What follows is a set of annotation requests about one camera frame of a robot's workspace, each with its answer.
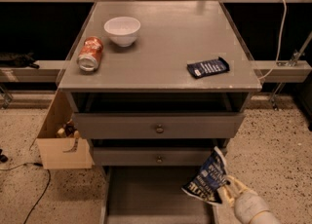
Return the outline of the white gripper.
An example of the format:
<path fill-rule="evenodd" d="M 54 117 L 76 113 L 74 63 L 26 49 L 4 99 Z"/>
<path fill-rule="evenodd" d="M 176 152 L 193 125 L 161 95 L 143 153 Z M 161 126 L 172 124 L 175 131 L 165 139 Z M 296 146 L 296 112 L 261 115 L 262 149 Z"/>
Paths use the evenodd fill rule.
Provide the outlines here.
<path fill-rule="evenodd" d="M 266 201 L 239 179 L 226 176 L 226 186 L 217 191 L 224 204 L 234 206 L 234 214 L 242 224 L 269 224 L 271 217 Z"/>

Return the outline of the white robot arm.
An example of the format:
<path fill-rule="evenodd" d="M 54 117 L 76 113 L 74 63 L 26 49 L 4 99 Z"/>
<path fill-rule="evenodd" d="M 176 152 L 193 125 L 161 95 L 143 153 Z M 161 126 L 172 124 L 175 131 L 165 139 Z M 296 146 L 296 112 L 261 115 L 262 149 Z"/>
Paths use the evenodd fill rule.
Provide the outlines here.
<path fill-rule="evenodd" d="M 241 224 L 282 224 L 256 191 L 232 175 L 225 176 L 225 184 L 218 193 Z"/>

